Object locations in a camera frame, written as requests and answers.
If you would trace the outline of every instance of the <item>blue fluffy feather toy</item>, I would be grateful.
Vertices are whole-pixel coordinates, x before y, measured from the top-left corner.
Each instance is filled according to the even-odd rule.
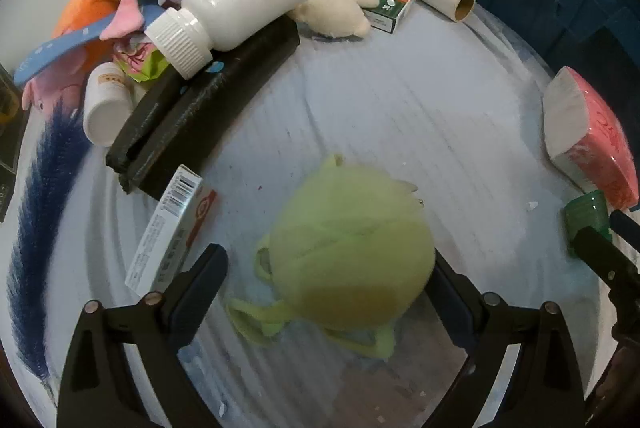
[[[82,113],[69,116],[58,104],[31,163],[7,277],[18,356],[40,379],[54,404],[45,341],[47,275],[66,200],[89,148]]]

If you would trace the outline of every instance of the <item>bottle cap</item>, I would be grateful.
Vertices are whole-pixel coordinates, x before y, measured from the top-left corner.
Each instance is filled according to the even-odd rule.
[[[176,11],[170,7],[146,28],[145,34],[185,80],[213,60],[206,31],[185,8]]]

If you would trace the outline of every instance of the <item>blue ear strap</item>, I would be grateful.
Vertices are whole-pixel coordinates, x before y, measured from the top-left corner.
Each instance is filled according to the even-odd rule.
[[[145,28],[164,13],[164,9],[157,4],[143,4],[141,11],[142,16],[145,18]],[[98,40],[100,33],[111,23],[114,15],[115,13],[110,14],[87,27],[44,42],[40,47],[32,51],[16,69],[14,74],[15,85],[22,87],[60,56],[65,55],[76,47]]]

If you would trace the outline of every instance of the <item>orange and white box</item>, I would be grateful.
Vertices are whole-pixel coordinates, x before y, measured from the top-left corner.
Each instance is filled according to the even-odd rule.
[[[364,9],[364,15],[371,26],[393,34],[415,0],[380,0],[378,7]]]
[[[216,193],[180,165],[162,194],[129,266],[125,284],[138,296],[164,292],[180,270]]]

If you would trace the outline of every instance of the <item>small white bottle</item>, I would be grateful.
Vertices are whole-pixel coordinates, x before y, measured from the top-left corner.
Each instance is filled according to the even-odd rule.
[[[229,51],[307,0],[182,0],[145,33],[188,80],[210,61],[210,50]]]
[[[89,141],[111,146],[133,113],[125,73],[115,63],[98,65],[89,75],[82,125]]]

